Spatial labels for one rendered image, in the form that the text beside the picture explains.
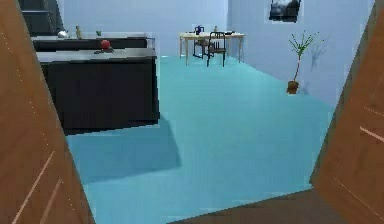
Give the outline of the dark upper cupboard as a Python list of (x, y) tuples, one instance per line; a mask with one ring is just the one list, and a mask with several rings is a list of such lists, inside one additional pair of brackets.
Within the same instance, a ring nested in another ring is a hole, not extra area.
[(56, 36), (64, 30), (57, 0), (18, 0), (29, 34)]

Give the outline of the green house plant brown pot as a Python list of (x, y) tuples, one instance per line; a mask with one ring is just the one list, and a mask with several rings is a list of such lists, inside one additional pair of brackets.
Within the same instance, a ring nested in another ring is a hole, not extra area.
[(296, 64), (296, 70), (295, 70), (293, 79), (287, 83), (286, 92), (288, 94), (296, 94), (300, 87), (300, 84), (297, 81), (297, 77), (299, 74), (301, 58), (304, 52), (314, 43), (317, 35), (318, 35), (318, 32), (315, 32), (309, 35), (302, 33), (300, 40), (298, 40), (294, 34), (291, 35), (291, 39), (289, 40), (289, 43), (292, 46), (292, 51), (295, 52), (297, 55), (297, 64)]

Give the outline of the light wooden dining table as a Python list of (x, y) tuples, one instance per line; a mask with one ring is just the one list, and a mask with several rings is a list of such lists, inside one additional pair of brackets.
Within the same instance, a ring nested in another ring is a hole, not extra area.
[(210, 41), (210, 40), (219, 40), (222, 39), (223, 44), (225, 45), (227, 51), (226, 54), (230, 53), (231, 40), (238, 40), (238, 62), (241, 62), (242, 57), (242, 46), (243, 39), (246, 37), (245, 34), (237, 32), (221, 32), (219, 35), (216, 35), (214, 32), (185, 32), (179, 34), (179, 57), (185, 56), (185, 63), (188, 63), (189, 58), (189, 42), (192, 41), (196, 43), (200, 40)]

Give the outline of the brown wooden door frame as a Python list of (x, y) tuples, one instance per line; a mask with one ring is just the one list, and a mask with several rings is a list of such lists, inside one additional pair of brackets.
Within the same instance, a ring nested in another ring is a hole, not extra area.
[(311, 184), (347, 224), (384, 224), (384, 0), (375, 0)]

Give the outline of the brown wooden room door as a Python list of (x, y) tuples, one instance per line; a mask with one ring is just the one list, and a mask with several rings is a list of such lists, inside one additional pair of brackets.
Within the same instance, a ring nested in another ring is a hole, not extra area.
[(0, 0), (0, 224), (96, 224), (17, 0)]

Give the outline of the black kitchen wall counter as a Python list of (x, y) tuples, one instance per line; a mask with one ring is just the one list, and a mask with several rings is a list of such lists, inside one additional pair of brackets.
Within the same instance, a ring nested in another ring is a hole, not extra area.
[(150, 37), (145, 33), (103, 33), (101, 36), (88, 35), (82, 39), (76, 37), (36, 36), (32, 37), (31, 40), (36, 52), (55, 52), (100, 50), (103, 40), (109, 41), (113, 49), (147, 48)]

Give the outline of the dark framed wall picture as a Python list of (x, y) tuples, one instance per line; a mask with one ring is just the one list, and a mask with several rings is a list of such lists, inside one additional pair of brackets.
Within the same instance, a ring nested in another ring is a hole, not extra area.
[(272, 0), (269, 19), (296, 23), (301, 0)]

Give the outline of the black metal chair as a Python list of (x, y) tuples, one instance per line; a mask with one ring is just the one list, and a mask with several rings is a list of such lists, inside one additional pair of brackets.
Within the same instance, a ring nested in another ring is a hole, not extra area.
[(224, 32), (211, 32), (208, 38), (209, 46), (207, 49), (207, 64), (215, 54), (222, 55), (222, 66), (225, 66), (226, 57), (226, 35)]
[[(196, 54), (196, 47), (201, 47), (201, 55)], [(205, 48), (209, 46), (209, 41), (207, 39), (198, 39), (194, 41), (193, 56), (197, 58), (203, 58), (206, 55)]]

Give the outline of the black kitchen island counter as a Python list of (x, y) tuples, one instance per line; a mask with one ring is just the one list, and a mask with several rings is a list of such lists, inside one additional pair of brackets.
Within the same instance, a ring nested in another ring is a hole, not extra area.
[(153, 125), (160, 119), (152, 48), (39, 52), (67, 135)]

